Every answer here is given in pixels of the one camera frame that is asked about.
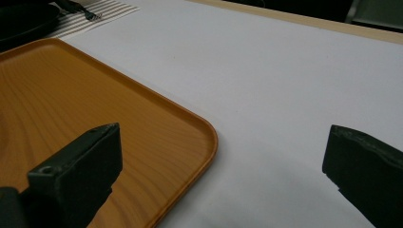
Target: wooden tray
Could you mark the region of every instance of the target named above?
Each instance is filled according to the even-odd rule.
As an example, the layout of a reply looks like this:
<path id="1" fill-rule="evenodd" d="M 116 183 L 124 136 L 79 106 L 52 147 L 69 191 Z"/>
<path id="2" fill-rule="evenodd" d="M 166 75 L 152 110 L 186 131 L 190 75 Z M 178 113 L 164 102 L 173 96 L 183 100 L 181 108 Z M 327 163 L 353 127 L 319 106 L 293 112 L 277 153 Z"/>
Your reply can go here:
<path id="1" fill-rule="evenodd" d="M 0 186 L 92 127 L 120 123 L 124 171 L 89 227 L 150 227 L 217 151 L 210 123 L 62 41 L 0 55 Z"/>

